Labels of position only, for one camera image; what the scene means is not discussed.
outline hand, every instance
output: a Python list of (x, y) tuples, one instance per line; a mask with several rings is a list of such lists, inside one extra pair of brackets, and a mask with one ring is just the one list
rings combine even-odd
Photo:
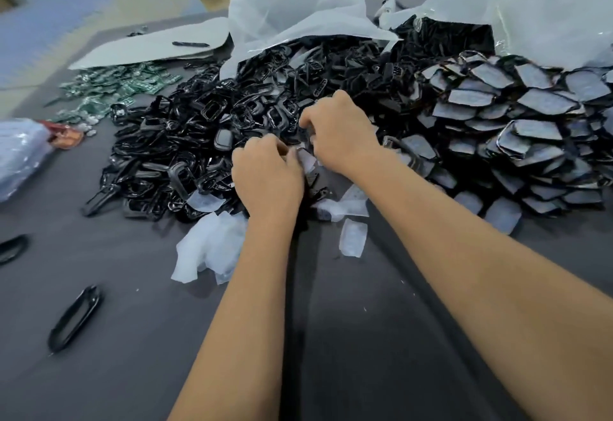
[(296, 156), (273, 134), (252, 137), (232, 153), (232, 179), (249, 216), (294, 216), (304, 192), (304, 173)]
[(318, 160), (349, 178), (359, 168), (361, 155), (382, 148), (368, 117), (342, 90), (306, 108), (299, 124), (304, 129), (313, 126), (311, 142)]

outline forearm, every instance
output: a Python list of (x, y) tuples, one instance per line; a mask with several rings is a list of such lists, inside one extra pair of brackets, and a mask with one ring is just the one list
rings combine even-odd
[(351, 175), (535, 419), (613, 419), (613, 301), (497, 232), (389, 151)]
[(295, 213), (249, 220), (234, 276), (169, 420), (278, 417)]

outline floor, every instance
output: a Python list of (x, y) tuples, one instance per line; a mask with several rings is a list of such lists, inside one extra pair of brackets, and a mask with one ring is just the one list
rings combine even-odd
[(0, 118), (98, 31), (204, 11), (199, 0), (25, 0), (0, 14)]

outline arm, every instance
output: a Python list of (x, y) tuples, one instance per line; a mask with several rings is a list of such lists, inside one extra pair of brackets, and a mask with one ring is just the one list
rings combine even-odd
[(169, 421), (278, 418), (289, 243), (303, 193), (295, 151), (274, 135), (234, 150), (249, 223), (232, 280)]
[(346, 93), (308, 108), (300, 124), (313, 125), (319, 160), (366, 192), (535, 420), (613, 419), (613, 300), (502, 235), (379, 146)]

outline gray work surface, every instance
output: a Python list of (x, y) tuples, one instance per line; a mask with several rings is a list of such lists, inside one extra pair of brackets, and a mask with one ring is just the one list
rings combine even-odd
[[(367, 0), (369, 14), (383, 1)], [(81, 53), (131, 30), (101, 32)], [(58, 71), (17, 115), (49, 117), (60, 109), (42, 104), (73, 74)], [(118, 210), (80, 216), (113, 142), (110, 122), (97, 129), (79, 147), (57, 151), (0, 205), (0, 239), (28, 233), (32, 240), (19, 260), (0, 268), (3, 421), (164, 420), (226, 288), (207, 273), (187, 285), (170, 279), (187, 225), (128, 220)], [(369, 209), (361, 259), (338, 251), (341, 223), (310, 224), (292, 252), (281, 418), (524, 419)], [(611, 294), (612, 216), (525, 219), (514, 236)], [(49, 356), (51, 327), (90, 284), (106, 294), (99, 312), (71, 347)]]

